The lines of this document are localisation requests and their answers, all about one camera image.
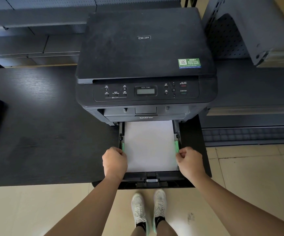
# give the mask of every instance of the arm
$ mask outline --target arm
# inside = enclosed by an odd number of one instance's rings
[[[231,236],[284,235],[284,221],[246,202],[206,175],[202,155],[191,147],[176,154],[181,173],[199,190]]]
[[[118,186],[128,168],[126,154],[115,147],[103,155],[105,179],[64,216],[45,236],[100,236]]]

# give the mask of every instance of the white sneaker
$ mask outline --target white sneaker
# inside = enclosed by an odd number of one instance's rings
[[[134,226],[136,224],[145,222],[146,223],[146,235],[149,234],[148,224],[146,222],[146,214],[144,209],[144,199],[140,193],[134,194],[131,201],[131,208],[134,216]]]
[[[162,216],[165,218],[167,209],[167,199],[165,191],[162,189],[158,189],[155,191],[154,194],[154,217],[153,217],[153,230],[157,233],[156,225],[155,225],[155,218]]]

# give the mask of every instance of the white paper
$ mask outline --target white paper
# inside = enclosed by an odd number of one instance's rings
[[[127,172],[178,170],[172,121],[126,122]]]

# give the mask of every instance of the hand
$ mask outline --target hand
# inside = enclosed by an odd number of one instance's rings
[[[105,178],[121,181],[128,169],[127,155],[119,148],[111,147],[103,155]]]
[[[191,147],[180,149],[179,153],[176,154],[176,160],[181,173],[191,182],[207,176],[203,166],[202,154]]]

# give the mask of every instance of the forearm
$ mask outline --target forearm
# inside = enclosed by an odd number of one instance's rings
[[[208,176],[190,180],[231,236],[284,235],[284,221],[246,202]]]
[[[120,181],[105,178],[45,236],[100,236]]]

